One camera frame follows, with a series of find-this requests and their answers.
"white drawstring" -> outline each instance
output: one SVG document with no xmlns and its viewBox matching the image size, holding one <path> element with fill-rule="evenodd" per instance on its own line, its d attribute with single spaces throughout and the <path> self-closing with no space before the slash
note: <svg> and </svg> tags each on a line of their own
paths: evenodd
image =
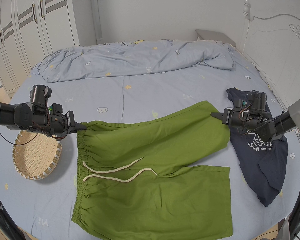
<svg viewBox="0 0 300 240">
<path fill-rule="evenodd" d="M 125 169 L 127 167 L 130 167 L 131 165 L 133 165 L 134 163 L 138 162 L 139 160 L 143 159 L 144 157 L 141 157 L 139 159 L 136 159 L 134 160 L 132 163 L 128 164 L 128 165 L 125 165 L 123 167 L 119 167 L 119 168 L 116 168 L 116 169 L 113 169 L 113 170 L 108 170 L 108 171 L 96 171 L 96 170 L 93 170 L 92 168 L 90 168 L 89 166 L 86 165 L 86 162 L 83 161 L 83 165 L 88 168 L 90 171 L 94 172 L 94 173 L 99 173 L 99 174 L 104 174 L 104 173 L 113 173 L 113 172 L 117 172 L 119 170 L 122 170 L 122 169 Z M 111 178 L 111 177 L 104 177 L 104 176 L 101 176 L 101 175 L 98 175 L 98 174 L 91 174 L 91 175 L 88 175 L 86 176 L 82 181 L 85 182 L 88 178 L 90 177 L 97 177 L 97 178 L 103 178 L 103 179 L 110 179 L 110 180 L 115 180 L 115 181 L 119 181 L 119 182 L 130 182 L 132 181 L 133 179 L 135 179 L 139 174 L 141 174 L 143 171 L 146 171 L 146 170 L 150 170 L 152 172 L 153 169 L 152 168 L 143 168 L 141 169 L 140 171 L 138 171 L 134 176 L 132 176 L 131 178 L 127 179 L 127 180 L 122 180 L 122 179 L 119 179 L 119 178 Z"/>
</svg>

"white wardrobe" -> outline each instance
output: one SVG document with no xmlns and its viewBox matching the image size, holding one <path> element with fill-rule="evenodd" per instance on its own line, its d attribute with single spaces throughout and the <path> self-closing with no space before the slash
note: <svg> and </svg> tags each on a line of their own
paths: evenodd
<svg viewBox="0 0 300 240">
<path fill-rule="evenodd" d="M 96 44 L 91 2 L 0 0 L 0 41 L 0 81 L 12 97 L 47 55 Z"/>
</svg>

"navy blue t-shirt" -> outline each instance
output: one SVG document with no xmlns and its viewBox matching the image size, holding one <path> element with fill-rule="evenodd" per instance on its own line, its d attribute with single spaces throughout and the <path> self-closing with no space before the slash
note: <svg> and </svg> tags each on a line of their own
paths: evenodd
<svg viewBox="0 0 300 240">
<path fill-rule="evenodd" d="M 248 98 L 247 91 L 227 89 L 228 99 Z M 280 193 L 287 166 L 287 138 L 263 142 L 256 133 L 241 135 L 230 127 L 230 141 L 240 161 L 240 168 L 249 187 L 267 207 Z"/>
</svg>

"headboard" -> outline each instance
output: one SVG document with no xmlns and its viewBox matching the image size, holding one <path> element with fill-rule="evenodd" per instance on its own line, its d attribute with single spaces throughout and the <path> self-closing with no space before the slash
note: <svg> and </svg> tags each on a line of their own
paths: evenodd
<svg viewBox="0 0 300 240">
<path fill-rule="evenodd" d="M 238 50 L 287 109 L 300 98 L 300 0 L 245 0 L 244 15 Z"/>
</svg>

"gray nightstand top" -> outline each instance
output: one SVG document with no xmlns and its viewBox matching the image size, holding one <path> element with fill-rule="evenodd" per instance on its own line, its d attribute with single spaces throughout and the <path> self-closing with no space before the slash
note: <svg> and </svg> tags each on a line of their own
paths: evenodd
<svg viewBox="0 0 300 240">
<path fill-rule="evenodd" d="M 236 46 L 236 43 L 222 32 L 196 29 L 196 33 L 201 40 L 216 40 L 221 41 L 222 43 L 229 43 L 234 47 Z"/>
</svg>

